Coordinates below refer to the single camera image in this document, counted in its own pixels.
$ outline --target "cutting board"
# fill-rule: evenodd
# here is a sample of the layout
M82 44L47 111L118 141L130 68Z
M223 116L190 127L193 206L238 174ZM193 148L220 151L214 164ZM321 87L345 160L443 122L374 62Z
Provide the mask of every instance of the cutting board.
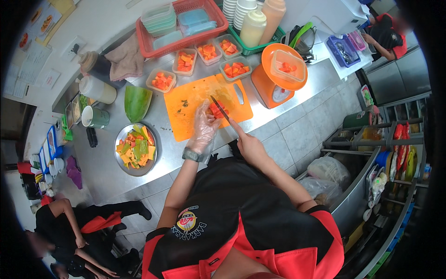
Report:
M241 89L244 104L239 103L234 84L237 84ZM225 109L229 110L229 117L236 122L252 118L251 105L240 80L227 83L222 74L208 76L176 87L170 93L164 94L167 113L176 141L181 142L192 136L195 110L205 99L209 99L212 103L211 95L223 103ZM227 126L229 123L223 119L219 128Z

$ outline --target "electrical outlet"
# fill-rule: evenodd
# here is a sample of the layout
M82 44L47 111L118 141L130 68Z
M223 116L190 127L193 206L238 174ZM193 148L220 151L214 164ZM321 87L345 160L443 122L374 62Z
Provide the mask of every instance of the electrical outlet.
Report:
M76 56L76 53L73 51L73 47L75 44L79 45L79 50L81 50L87 43L79 36L76 36L73 41L68 45L68 47L62 52L61 58L70 62Z

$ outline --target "kitchen scale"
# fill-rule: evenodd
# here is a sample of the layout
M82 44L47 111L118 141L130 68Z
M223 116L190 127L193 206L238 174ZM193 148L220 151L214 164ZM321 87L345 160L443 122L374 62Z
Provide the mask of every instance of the kitchen scale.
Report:
M308 78L306 67L305 79L302 82L290 82L271 74L271 62L277 50L282 50L303 61L299 53L287 45L275 43L265 47L262 52L262 63L252 71L251 79L267 108L275 108L291 99L296 90L304 87Z

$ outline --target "plastic glove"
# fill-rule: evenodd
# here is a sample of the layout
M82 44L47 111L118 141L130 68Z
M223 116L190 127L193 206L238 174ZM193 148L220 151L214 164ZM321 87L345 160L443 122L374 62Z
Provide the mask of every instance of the plastic glove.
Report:
M211 102L206 99L197 107L194 118L194 135L186 144L198 154L203 154L206 147L214 140L221 123L221 119L216 119L214 115L207 113L210 104Z

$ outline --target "red basket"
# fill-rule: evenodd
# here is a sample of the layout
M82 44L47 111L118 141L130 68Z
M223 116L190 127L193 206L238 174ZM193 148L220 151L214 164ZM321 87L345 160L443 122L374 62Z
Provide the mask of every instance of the red basket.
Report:
M209 16L209 21L217 22L217 28L183 38L162 48L153 50L153 41L156 38L147 32L140 20L141 18L138 18L138 20L136 21L136 34L138 35L138 42L140 45L142 56L146 58L161 57L168 53L186 48L190 45L215 38L218 36L219 33L225 31L229 26L225 16L218 8L214 0L178 0L173 2L172 4L177 15L182 12L202 8Z

